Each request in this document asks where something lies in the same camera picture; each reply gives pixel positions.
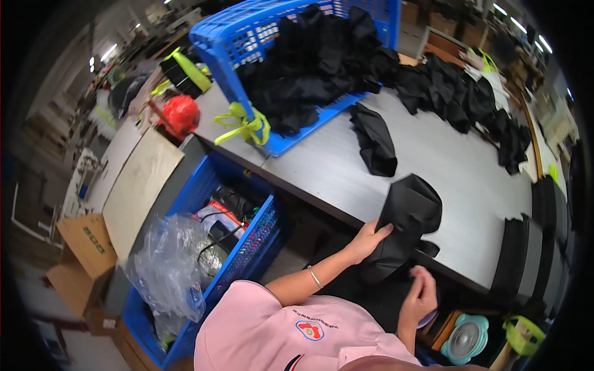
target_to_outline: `gray work table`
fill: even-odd
[[[214,98],[224,107],[228,105],[217,87],[214,92],[209,107],[198,99],[202,118],[196,133],[210,143],[229,130],[205,119],[212,116],[207,113],[209,108],[220,106]],[[410,115],[392,90],[370,94],[362,103],[381,114],[388,126],[398,158],[393,178],[369,173],[346,112],[280,157],[266,157],[241,137],[232,145],[229,141],[214,148],[355,227],[379,217],[391,182],[417,174],[443,202],[440,228],[423,236],[441,251],[434,259],[422,253],[417,258],[470,288],[486,292],[497,268],[505,218],[532,213],[530,180],[510,176],[497,164],[496,149],[474,132],[460,134],[434,113]]]

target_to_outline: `clear plastic bag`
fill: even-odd
[[[198,322],[205,309],[198,254],[208,245],[208,231],[190,216],[155,217],[125,272],[153,312]]]

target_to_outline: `pink shirt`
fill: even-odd
[[[357,304],[311,296],[282,307],[265,287],[235,281],[204,321],[194,370],[337,370],[364,356],[420,364]]]

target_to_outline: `cardboard sheet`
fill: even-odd
[[[125,163],[103,208],[113,248],[124,263],[151,207],[184,153],[149,129]]]

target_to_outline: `hand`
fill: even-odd
[[[355,238],[342,249],[342,252],[347,255],[351,264],[359,264],[367,256],[370,256],[377,247],[377,244],[390,235],[392,230],[394,230],[394,226],[388,224],[376,232],[376,226],[377,219],[365,223]]]
[[[416,327],[423,317],[437,308],[437,291],[435,279],[420,265],[410,270],[410,275],[415,278],[406,296],[400,315],[398,317],[398,330],[401,328],[416,331]]]

